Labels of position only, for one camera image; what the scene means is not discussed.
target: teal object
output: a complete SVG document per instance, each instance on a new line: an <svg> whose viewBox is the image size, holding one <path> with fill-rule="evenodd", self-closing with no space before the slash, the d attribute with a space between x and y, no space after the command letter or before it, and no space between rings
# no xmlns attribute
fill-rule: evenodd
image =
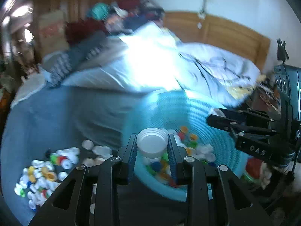
<svg viewBox="0 0 301 226"><path fill-rule="evenodd" d="M95 4L87 13L87 18L106 20L109 16L109 6L105 3Z"/></svg>
<svg viewBox="0 0 301 226"><path fill-rule="evenodd" d="M122 131L122 145L127 145L132 133L138 134L146 128L174 129L187 126L190 133L199 137L200 143L213 146L216 165L225 164L236 176L241 177L248 155L234 148L234 141L228 132L207 125L206 117L211 108L225 109L223 105L193 91L155 91L146 95L128 114ZM172 188L158 182L147 171L139 152L134 172L154 192L172 200L186 201L187 188Z"/></svg>

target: white wall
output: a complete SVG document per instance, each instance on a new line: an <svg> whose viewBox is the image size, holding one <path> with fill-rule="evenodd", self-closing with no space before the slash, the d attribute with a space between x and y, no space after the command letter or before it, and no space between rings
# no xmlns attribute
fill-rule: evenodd
<svg viewBox="0 0 301 226"><path fill-rule="evenodd" d="M198 11L203 0L152 1L166 11ZM271 39L265 72L279 64L278 38L287 43L287 63L301 67L301 23L286 0L207 0L207 13L231 19Z"/></svg>

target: pile of clothes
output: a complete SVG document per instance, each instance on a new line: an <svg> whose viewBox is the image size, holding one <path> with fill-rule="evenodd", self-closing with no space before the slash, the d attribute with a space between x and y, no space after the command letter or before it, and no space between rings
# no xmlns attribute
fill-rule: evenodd
<svg viewBox="0 0 301 226"><path fill-rule="evenodd" d="M111 5L95 4L85 20L67 23L66 38L70 46L101 30L106 35L131 34L149 21L162 27L164 10L144 0L117 0Z"/></svg>

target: wooden headboard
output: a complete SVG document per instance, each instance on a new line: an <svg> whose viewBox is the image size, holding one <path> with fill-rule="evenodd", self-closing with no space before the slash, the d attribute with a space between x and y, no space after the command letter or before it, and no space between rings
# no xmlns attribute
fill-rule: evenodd
<svg viewBox="0 0 301 226"><path fill-rule="evenodd" d="M211 15L203 20L197 13L167 12L164 26L183 42L220 47L250 59L260 70L264 67L270 39L243 25Z"/></svg>

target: white duvet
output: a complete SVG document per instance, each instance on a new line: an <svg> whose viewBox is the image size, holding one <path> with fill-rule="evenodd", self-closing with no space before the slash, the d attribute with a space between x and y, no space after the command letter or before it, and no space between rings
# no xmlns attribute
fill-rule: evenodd
<svg viewBox="0 0 301 226"><path fill-rule="evenodd" d="M223 105L238 104L231 95L221 87L220 79L232 79L233 76L248 76L237 79L240 86L253 85L259 75L258 68L249 60L225 50L201 43L181 44L169 34L162 32L155 23L149 22L131 36L120 36L129 49L122 59L100 68L87 69L72 73L62 83L64 86L78 86L120 90L125 92L151 92L158 89L189 89L212 97ZM201 62L209 62L212 57L223 57L227 61L227 70L219 65L209 67L206 72L191 60L179 56L192 55ZM36 77L29 78L18 90L12 107L26 96L42 89L49 73L43 71Z"/></svg>

